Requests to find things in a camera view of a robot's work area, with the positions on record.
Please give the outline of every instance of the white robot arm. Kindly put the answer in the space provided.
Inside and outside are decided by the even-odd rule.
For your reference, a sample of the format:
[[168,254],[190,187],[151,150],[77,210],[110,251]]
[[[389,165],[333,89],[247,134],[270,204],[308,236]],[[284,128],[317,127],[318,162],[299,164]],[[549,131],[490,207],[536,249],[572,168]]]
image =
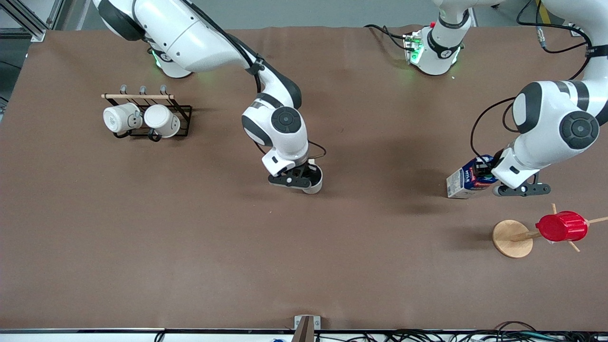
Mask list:
[[298,86],[236,37],[223,32],[186,0],[93,0],[105,24],[127,40],[150,44],[158,65],[170,77],[205,72],[227,64],[242,66],[264,85],[241,117],[247,135],[270,147],[262,162],[269,182],[314,194],[321,169],[308,160],[306,124],[297,109]]
[[543,3],[583,29],[592,44],[587,50],[590,60],[582,81],[533,82],[516,97],[512,114],[520,136],[489,165],[491,174],[504,184],[494,189],[496,195],[546,194],[550,187],[530,192],[530,185],[535,184],[526,180],[586,151],[596,141],[599,127],[608,121],[608,2]]
[[497,5],[505,0],[432,0],[439,8],[439,20],[406,37],[408,63],[429,75],[446,73],[461,49],[462,39],[472,24],[470,8]]

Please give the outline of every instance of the metal mug rack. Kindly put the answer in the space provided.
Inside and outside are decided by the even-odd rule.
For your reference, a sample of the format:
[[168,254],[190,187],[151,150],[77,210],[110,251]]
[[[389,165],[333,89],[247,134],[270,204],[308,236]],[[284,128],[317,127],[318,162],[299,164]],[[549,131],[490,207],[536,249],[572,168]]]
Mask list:
[[[173,114],[177,115],[180,121],[180,129],[173,137],[184,137],[188,136],[190,131],[190,121],[192,119],[192,106],[191,105],[180,105],[173,94],[167,92],[167,86],[162,85],[160,94],[148,95],[146,94],[146,87],[141,86],[139,88],[139,94],[131,95],[126,92],[126,85],[120,86],[120,94],[102,94],[102,98],[106,99],[112,106],[119,106],[117,100],[125,100],[131,102],[140,109],[140,115],[153,105],[165,105]],[[122,139],[128,136],[133,137],[148,137],[148,139],[159,142],[161,137],[154,133],[154,129],[148,127],[145,122],[140,128],[134,128],[128,130],[123,134],[113,133],[115,137]]]

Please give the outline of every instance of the red plastic cup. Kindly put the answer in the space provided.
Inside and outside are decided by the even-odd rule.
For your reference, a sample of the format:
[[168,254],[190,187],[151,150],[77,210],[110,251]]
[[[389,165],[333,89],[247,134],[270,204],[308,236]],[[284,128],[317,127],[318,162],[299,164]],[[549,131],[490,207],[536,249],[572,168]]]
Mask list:
[[541,235],[554,242],[578,241],[587,235],[589,226],[585,218],[573,211],[562,211],[541,218],[536,228]]

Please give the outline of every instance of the green led light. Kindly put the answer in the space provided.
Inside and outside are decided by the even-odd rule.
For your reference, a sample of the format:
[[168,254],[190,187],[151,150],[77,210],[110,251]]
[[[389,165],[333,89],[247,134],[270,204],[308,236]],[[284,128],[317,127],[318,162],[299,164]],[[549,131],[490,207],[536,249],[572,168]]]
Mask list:
[[452,64],[456,63],[456,58],[458,58],[459,52],[460,52],[460,48],[458,48],[458,50],[456,50],[456,52],[454,53],[454,59],[452,60]]
[[152,50],[152,56],[154,56],[154,59],[156,60],[156,66],[162,69],[161,63],[158,61],[158,57],[156,56],[154,50]]

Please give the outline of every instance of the wooden peg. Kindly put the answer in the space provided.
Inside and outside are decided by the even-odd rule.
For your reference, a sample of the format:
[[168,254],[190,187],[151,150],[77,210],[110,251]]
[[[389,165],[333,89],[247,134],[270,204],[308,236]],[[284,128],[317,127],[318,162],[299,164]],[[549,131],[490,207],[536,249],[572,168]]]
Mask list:
[[581,252],[581,250],[579,250],[579,249],[578,249],[578,247],[577,247],[577,246],[574,244],[574,242],[572,242],[572,241],[568,241],[568,244],[569,244],[570,246],[572,246],[572,248],[574,248],[574,250],[575,250],[577,253],[580,253],[580,252]]
[[102,94],[102,99],[174,100],[175,96],[172,94],[170,94],[170,95]]
[[527,232],[522,232],[516,235],[511,236],[511,238],[509,240],[513,241],[513,242],[521,242],[521,241],[525,241],[528,239],[535,239],[537,237],[541,237],[541,232],[539,232],[537,229],[533,230],[533,231],[527,231]]
[[598,222],[602,222],[602,221],[608,221],[608,216],[596,218],[594,220],[589,220],[589,221],[587,221],[587,223],[592,224],[592,223],[598,223]]

